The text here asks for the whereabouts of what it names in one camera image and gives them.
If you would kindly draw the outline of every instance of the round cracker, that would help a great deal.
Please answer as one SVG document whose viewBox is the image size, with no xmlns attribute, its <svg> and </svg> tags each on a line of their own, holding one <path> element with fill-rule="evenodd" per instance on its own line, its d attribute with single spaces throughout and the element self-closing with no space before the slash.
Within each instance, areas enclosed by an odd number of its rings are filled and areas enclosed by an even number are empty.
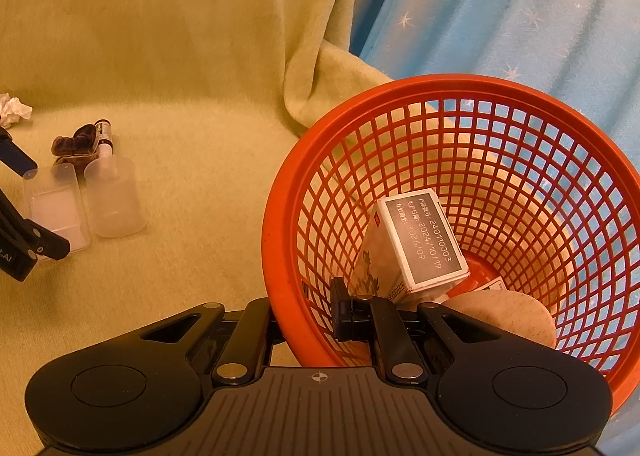
<svg viewBox="0 0 640 456">
<path fill-rule="evenodd" d="M 442 304 L 539 344 L 556 347 L 556 324 L 551 314 L 526 293 L 479 290 L 457 295 Z"/>
</svg>

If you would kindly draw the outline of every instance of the white box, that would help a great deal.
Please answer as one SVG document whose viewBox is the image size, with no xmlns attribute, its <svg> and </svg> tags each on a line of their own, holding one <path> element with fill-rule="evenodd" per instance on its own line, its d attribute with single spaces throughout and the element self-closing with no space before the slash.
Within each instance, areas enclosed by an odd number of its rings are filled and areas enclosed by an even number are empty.
<svg viewBox="0 0 640 456">
<path fill-rule="evenodd" d="M 419 292 L 429 301 L 469 269 L 433 189 L 379 199 L 350 280 L 354 294 L 399 303 Z"/>
<path fill-rule="evenodd" d="M 507 285 L 504 284 L 504 279 L 502 279 L 502 276 L 498 276 L 495 279 L 492 279 L 491 281 L 489 281 L 488 283 L 485 283 L 484 285 L 480 285 L 476 289 L 473 289 L 470 291 L 477 292 L 478 290 L 507 290 Z M 441 296 L 439 296 L 439 298 L 434 299 L 434 302 L 442 304 L 447 299 L 451 299 L 451 296 L 449 295 L 449 293 L 450 292 L 443 293 Z"/>
</svg>

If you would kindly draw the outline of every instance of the black label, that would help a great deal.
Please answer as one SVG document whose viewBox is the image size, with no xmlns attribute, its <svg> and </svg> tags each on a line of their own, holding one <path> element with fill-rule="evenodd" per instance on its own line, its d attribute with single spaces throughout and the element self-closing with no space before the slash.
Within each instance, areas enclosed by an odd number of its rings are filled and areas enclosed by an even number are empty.
<svg viewBox="0 0 640 456">
<path fill-rule="evenodd" d="M 430 195 L 385 203 L 415 284 L 462 269 L 449 238 L 449 224 L 442 222 Z"/>
</svg>

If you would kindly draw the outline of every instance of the blue curtain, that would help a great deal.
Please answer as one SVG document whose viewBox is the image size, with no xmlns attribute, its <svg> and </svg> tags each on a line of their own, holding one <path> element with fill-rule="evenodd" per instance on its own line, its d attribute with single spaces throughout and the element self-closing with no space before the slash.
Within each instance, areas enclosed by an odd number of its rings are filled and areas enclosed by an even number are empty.
<svg viewBox="0 0 640 456">
<path fill-rule="evenodd" d="M 392 78 L 469 72 L 574 107 L 640 168 L 640 0 L 356 0 L 351 51 Z M 640 454 L 640 390 L 599 447 Z"/>
</svg>

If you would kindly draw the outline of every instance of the orange basket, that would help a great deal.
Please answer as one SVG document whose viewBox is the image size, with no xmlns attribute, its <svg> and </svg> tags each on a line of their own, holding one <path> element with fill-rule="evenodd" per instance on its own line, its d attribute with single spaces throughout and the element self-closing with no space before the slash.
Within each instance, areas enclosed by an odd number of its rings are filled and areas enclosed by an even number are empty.
<svg viewBox="0 0 640 456">
<path fill-rule="evenodd" d="M 640 178 L 575 110 L 478 75 L 394 81 L 341 104 L 293 148 L 262 231 L 267 292 L 303 366 L 369 362 L 331 335 L 329 283 L 350 281 L 377 198 L 433 188 L 471 275 L 501 275 L 553 314 L 558 349 L 607 378 L 618 409 L 640 381 Z"/>
</svg>

